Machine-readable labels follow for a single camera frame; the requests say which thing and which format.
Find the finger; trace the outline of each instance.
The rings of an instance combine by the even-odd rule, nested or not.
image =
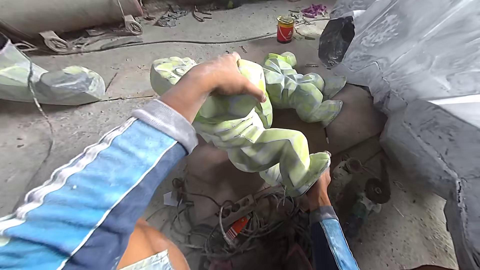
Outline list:
[[[267,101],[267,97],[265,93],[258,87],[256,87],[253,83],[251,83],[247,78],[244,78],[244,89],[243,93],[254,96],[258,99],[259,102]]]
[[[238,60],[241,59],[239,53],[237,53],[236,51],[234,51],[234,52],[232,53],[232,55],[235,57],[235,62],[237,62]]]

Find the human hand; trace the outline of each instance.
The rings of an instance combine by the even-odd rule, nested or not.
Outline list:
[[[240,55],[237,52],[223,54],[215,59],[192,67],[180,80],[192,81],[202,86],[202,91],[221,95],[252,95],[259,102],[265,102],[265,93],[240,74],[237,62]]]
[[[332,205],[327,194],[327,189],[330,181],[330,168],[327,168],[325,172],[320,175],[317,182],[315,182],[307,191],[310,211],[313,211],[320,206]]]
[[[265,102],[265,93],[240,74],[236,52],[192,67],[160,100],[193,122],[210,93],[221,95],[248,94]]]

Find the striped sleeve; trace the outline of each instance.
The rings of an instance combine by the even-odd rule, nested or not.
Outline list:
[[[196,145],[187,120],[154,102],[167,112],[138,110],[0,219],[0,269],[116,268],[156,187]]]

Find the electric cable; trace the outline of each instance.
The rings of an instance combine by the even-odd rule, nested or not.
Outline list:
[[[304,22],[298,23],[295,26],[303,25],[303,24],[306,24],[307,22],[308,23],[313,23],[313,22],[328,21],[328,20],[330,20],[330,19],[329,18],[314,19],[314,20],[311,20],[311,21],[304,21]],[[125,47],[160,44],[160,43],[228,44],[228,43],[238,43],[238,42],[250,41],[250,40],[254,40],[254,39],[268,37],[268,36],[271,36],[271,35],[274,35],[274,34],[276,34],[276,31],[275,32],[269,32],[269,33],[259,35],[259,36],[256,36],[256,37],[247,37],[247,38],[242,38],[242,39],[237,39],[237,40],[224,40],[224,41],[201,41],[201,40],[179,40],[179,39],[157,40],[157,41],[149,41],[149,42],[142,42],[142,43],[124,44],[124,45],[119,45],[119,46],[113,47],[113,48],[103,48],[103,49],[99,48],[99,49],[92,49],[92,50],[71,51],[71,52],[66,52],[66,53],[59,53],[59,54],[56,54],[56,55],[72,55],[72,54],[79,54],[79,53],[90,53],[90,52],[106,51],[106,50],[125,48]]]

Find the purple object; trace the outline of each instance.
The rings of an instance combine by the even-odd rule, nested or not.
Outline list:
[[[322,4],[311,5],[310,7],[301,10],[303,16],[307,18],[315,18],[318,14],[322,14],[325,11],[327,11],[327,7]]]

